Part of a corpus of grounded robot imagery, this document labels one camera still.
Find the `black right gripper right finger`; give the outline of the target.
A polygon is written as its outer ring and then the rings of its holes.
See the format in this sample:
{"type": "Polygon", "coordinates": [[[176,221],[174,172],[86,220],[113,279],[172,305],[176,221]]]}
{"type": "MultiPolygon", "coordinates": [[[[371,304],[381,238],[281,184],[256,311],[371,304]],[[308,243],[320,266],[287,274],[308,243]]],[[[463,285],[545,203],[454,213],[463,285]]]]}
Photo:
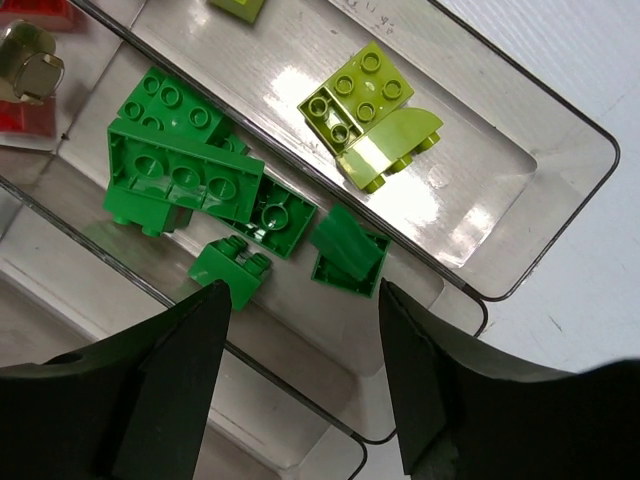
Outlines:
{"type": "Polygon", "coordinates": [[[387,281],[378,311],[409,477],[638,477],[637,360],[580,373],[538,365],[454,327],[387,281]]]}

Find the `small green lego brick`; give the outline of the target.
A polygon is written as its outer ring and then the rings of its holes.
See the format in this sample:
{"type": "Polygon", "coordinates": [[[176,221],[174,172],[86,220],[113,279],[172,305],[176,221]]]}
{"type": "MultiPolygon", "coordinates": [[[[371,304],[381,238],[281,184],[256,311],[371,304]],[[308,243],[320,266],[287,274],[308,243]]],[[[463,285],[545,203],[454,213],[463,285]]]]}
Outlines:
{"type": "Polygon", "coordinates": [[[251,253],[246,240],[237,235],[208,243],[188,270],[201,286],[224,281],[230,289],[232,308],[241,311],[264,283],[272,261],[262,253],[251,253]]]}

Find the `green lego with slope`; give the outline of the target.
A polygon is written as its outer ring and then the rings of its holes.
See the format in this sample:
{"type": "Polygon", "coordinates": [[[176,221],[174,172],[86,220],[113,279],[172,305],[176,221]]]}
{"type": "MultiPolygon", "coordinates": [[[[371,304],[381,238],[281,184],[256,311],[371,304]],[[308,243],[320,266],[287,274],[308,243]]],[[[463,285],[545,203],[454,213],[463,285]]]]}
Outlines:
{"type": "Polygon", "coordinates": [[[122,118],[108,126],[107,141],[103,208],[116,222],[159,236],[187,226],[193,211],[250,219],[263,161],[122,118]]]}

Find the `green tall lego block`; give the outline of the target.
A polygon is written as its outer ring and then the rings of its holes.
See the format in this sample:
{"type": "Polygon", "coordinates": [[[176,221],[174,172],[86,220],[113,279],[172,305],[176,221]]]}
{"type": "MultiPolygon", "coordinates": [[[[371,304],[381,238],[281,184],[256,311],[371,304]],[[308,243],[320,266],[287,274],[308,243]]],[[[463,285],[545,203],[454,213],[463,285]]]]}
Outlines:
{"type": "Polygon", "coordinates": [[[288,259],[316,211],[314,203],[264,174],[250,220],[242,223],[220,218],[220,221],[279,258],[288,259]]]}

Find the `green eight-stud lego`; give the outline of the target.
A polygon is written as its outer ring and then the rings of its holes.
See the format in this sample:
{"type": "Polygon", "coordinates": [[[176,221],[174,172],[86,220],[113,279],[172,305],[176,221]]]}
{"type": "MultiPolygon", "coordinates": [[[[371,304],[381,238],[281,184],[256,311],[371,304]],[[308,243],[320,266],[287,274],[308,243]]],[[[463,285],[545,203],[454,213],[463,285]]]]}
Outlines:
{"type": "Polygon", "coordinates": [[[120,106],[118,116],[231,152],[249,152],[235,134],[229,117],[180,79],[157,67],[151,67],[141,78],[120,106]]]}

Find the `lime green square lego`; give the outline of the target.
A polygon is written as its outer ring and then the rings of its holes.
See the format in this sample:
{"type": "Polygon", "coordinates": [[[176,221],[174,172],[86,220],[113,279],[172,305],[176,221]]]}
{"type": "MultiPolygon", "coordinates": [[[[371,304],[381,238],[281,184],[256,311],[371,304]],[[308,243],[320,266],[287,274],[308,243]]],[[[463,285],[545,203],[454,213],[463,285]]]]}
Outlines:
{"type": "Polygon", "coordinates": [[[264,0],[209,0],[209,3],[253,24],[262,9],[264,0]]]}

